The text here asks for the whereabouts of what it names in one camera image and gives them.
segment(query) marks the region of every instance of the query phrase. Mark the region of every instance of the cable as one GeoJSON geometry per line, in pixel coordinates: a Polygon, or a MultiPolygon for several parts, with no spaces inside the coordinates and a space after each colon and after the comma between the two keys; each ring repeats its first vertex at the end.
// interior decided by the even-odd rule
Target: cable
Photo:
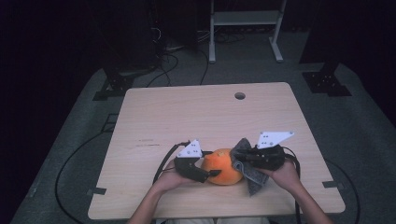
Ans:
{"type": "Polygon", "coordinates": [[[199,83],[199,85],[202,85],[202,83],[204,82],[204,78],[206,76],[207,68],[209,67],[209,59],[207,58],[207,55],[202,50],[200,50],[200,51],[201,51],[201,53],[204,54],[204,56],[206,58],[206,69],[205,69],[204,75],[202,76],[201,81],[199,83]]]}
{"type": "Polygon", "coordinates": [[[356,189],[355,185],[352,182],[352,179],[349,177],[349,175],[347,175],[347,172],[345,172],[339,165],[335,164],[333,161],[330,161],[329,159],[323,158],[327,163],[335,166],[338,170],[341,171],[341,173],[344,174],[344,176],[346,177],[346,179],[348,180],[350,186],[353,189],[353,192],[355,194],[355,198],[356,198],[356,205],[357,205],[357,211],[356,211],[356,218],[355,218],[355,224],[358,224],[361,218],[361,200],[359,198],[359,194],[358,194],[358,190],[356,189]]]}
{"type": "Polygon", "coordinates": [[[153,79],[148,83],[148,85],[146,86],[146,88],[149,87],[149,85],[151,85],[151,83],[154,82],[155,79],[157,79],[157,78],[159,78],[159,77],[161,77],[161,76],[163,76],[163,75],[167,75],[167,76],[168,76],[167,73],[170,72],[170,71],[172,71],[172,70],[174,70],[174,69],[177,67],[177,65],[178,65],[178,58],[177,58],[176,56],[174,56],[174,55],[172,55],[172,54],[164,54],[164,55],[167,55],[167,56],[170,56],[170,57],[174,58],[174,59],[176,60],[175,65],[174,65],[173,67],[171,67],[169,70],[164,71],[163,73],[161,73],[161,74],[159,74],[158,76],[156,76],[155,78],[153,78],[153,79]]]}
{"type": "Polygon", "coordinates": [[[83,222],[78,220],[76,217],[74,217],[72,214],[70,214],[62,205],[62,202],[59,198],[59,193],[58,193],[58,183],[59,183],[59,179],[61,178],[61,174],[64,171],[64,167],[66,166],[67,163],[69,163],[70,159],[78,152],[80,151],[85,145],[87,145],[88,143],[90,143],[93,139],[97,138],[98,136],[102,135],[102,133],[108,133],[108,131],[113,130],[114,127],[105,129],[104,131],[99,132],[98,134],[94,135],[93,137],[89,138],[87,141],[85,141],[83,144],[81,144],[78,148],[76,148],[73,153],[67,158],[67,160],[64,162],[64,164],[62,165],[61,170],[59,171],[58,175],[56,176],[56,180],[55,180],[55,199],[57,204],[59,205],[59,207],[61,208],[61,210],[68,216],[70,217],[72,220],[74,220],[75,222],[82,224],[83,222]]]}

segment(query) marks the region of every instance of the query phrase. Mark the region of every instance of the wooden table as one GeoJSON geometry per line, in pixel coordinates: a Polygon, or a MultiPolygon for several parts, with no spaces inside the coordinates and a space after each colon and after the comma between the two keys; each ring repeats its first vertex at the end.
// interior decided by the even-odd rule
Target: wooden table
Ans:
{"type": "MultiPolygon", "coordinates": [[[[97,183],[106,193],[93,195],[89,217],[129,218],[173,145],[198,138],[203,150],[213,151],[246,137],[254,146],[261,131],[295,132],[281,146],[297,155],[307,190],[326,213],[345,210],[338,189],[323,187],[332,176],[290,86],[258,83],[128,90],[97,183]],[[238,100],[235,94],[246,97],[238,100]]],[[[155,217],[293,213],[293,198],[270,179],[252,197],[246,180],[232,186],[189,184],[163,195],[155,217]]]]}

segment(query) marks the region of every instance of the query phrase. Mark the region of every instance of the floor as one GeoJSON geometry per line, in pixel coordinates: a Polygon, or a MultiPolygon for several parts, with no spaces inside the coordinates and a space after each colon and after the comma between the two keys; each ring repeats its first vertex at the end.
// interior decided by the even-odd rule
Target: floor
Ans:
{"type": "MultiPolygon", "coordinates": [[[[363,88],[359,77],[342,64],[335,75],[351,96],[311,92],[302,73],[318,71],[323,64],[299,64],[307,35],[280,34],[278,45],[283,63],[274,58],[268,41],[270,34],[230,35],[242,40],[217,44],[217,61],[213,64],[207,63],[208,45],[203,42],[197,51],[183,49],[164,55],[162,67],[170,70],[168,77],[160,76],[163,70],[158,68],[136,78],[133,88],[146,88],[148,84],[152,88],[289,83],[346,203],[345,212],[332,214],[331,218],[336,223],[354,223],[358,215],[359,223],[394,223],[394,126],[363,88]]],[[[105,80],[103,70],[92,74],[12,223],[125,222],[91,220],[87,216],[111,139],[111,132],[101,131],[114,125],[123,100],[93,100],[105,80]]],[[[278,223],[295,222],[293,215],[271,219],[278,223]]]]}

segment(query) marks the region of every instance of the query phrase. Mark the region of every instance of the metal stand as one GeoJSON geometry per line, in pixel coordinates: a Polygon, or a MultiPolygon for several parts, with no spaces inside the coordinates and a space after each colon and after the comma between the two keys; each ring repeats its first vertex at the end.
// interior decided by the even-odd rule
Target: metal stand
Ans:
{"type": "Polygon", "coordinates": [[[270,37],[271,48],[278,63],[283,62],[283,57],[280,54],[277,46],[277,38],[282,24],[283,15],[287,0],[282,0],[280,10],[271,11],[230,11],[230,12],[215,12],[215,0],[211,0],[210,9],[210,42],[209,42],[209,62],[216,62],[216,48],[215,48],[215,26],[218,25],[264,25],[275,24],[274,36],[270,37]]]}
{"type": "Polygon", "coordinates": [[[319,72],[305,72],[304,79],[313,93],[327,93],[329,96],[351,96],[347,87],[340,84],[334,75],[339,62],[326,62],[319,72]]]}

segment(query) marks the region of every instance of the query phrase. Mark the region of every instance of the person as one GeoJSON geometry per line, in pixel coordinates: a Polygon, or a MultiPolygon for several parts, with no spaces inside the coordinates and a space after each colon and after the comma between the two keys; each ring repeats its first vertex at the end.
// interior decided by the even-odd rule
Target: person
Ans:
{"type": "MultiPolygon", "coordinates": [[[[172,169],[174,167],[174,162],[170,161],[158,180],[148,190],[146,196],[134,211],[134,214],[127,221],[127,224],[149,224],[154,215],[158,201],[167,191],[176,189],[183,184],[194,182],[193,180],[179,175],[172,169]]],[[[285,189],[294,197],[296,202],[300,205],[309,224],[333,223],[306,190],[291,160],[286,159],[283,166],[276,171],[258,170],[269,175],[282,189],[285,189]]]]}

